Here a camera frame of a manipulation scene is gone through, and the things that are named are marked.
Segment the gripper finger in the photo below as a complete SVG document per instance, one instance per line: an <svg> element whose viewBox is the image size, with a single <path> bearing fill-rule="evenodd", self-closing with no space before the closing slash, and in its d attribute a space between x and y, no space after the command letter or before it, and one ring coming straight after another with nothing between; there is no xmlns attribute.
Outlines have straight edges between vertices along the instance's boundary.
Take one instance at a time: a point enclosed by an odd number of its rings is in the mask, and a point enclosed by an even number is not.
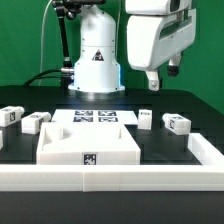
<svg viewBox="0 0 224 224"><path fill-rule="evenodd" d="M169 60L168 66L167 66L167 72L168 75L171 77L176 77L179 74L179 66L181 63L182 54L178 53L174 57L172 57Z"/></svg>
<svg viewBox="0 0 224 224"><path fill-rule="evenodd" d="M157 70L147 71L146 75L148 78L148 88L151 91L158 91L160 89L159 72Z"/></svg>

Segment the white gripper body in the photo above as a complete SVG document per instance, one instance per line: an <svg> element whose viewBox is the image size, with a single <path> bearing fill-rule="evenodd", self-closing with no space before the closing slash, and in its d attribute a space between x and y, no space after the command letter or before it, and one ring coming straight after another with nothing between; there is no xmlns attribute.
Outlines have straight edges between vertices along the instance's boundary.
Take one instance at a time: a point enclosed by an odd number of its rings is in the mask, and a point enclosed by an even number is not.
<svg viewBox="0 0 224 224"><path fill-rule="evenodd" d="M127 24L127 55L133 69L153 71L173 58L195 39L196 10L188 11L188 18L177 20L168 16L132 15Z"/></svg>

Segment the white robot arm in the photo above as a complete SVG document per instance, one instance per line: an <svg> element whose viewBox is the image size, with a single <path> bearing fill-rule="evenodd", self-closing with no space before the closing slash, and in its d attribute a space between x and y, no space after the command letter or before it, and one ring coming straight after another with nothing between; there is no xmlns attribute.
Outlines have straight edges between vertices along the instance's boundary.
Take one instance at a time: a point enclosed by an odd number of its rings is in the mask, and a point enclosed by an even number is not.
<svg viewBox="0 0 224 224"><path fill-rule="evenodd" d="M168 64L168 74L179 73L182 52L193 44L196 9L192 0L125 0L127 57L130 66L144 71L148 87L160 88L158 69ZM125 89L115 56L116 23L94 3L81 8L80 58L74 65L69 88L90 95L112 94Z"/></svg>

